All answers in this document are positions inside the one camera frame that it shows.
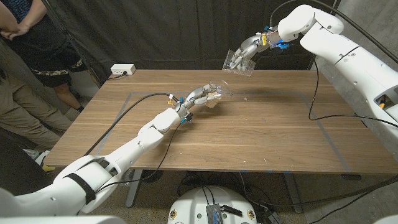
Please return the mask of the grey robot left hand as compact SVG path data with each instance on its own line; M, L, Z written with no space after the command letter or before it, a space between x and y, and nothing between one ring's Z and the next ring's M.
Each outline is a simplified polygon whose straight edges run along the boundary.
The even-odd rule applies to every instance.
M221 99L222 94L221 85L210 83L203 87L198 87L189 93L182 102L177 103L175 111L180 118L183 118L190 113L188 110L194 105L214 107Z

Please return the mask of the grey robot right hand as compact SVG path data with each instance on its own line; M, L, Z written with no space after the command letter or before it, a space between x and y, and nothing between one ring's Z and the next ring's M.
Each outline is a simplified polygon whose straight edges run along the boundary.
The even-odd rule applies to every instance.
M250 60L256 53L268 48L275 47L282 39L278 31L266 30L257 32L254 36L247 38L240 47L234 52L229 67L234 69L243 65L245 59Z

